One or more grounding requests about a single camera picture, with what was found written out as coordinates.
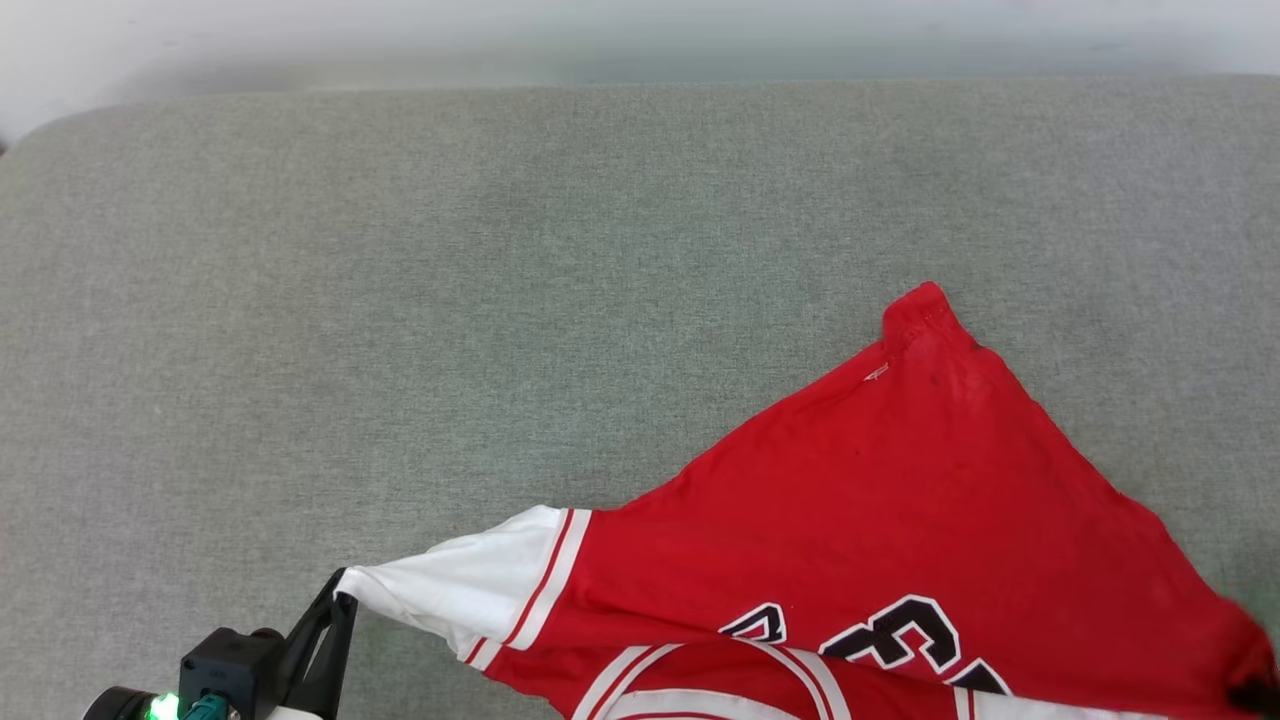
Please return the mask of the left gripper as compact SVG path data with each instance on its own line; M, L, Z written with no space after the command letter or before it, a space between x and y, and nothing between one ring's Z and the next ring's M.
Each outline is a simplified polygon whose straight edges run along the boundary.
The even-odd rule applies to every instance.
M337 715L358 602L339 589L335 570L291 633L219 628L180 661L179 717L205 697L223 698L228 719L266 719L279 707Z

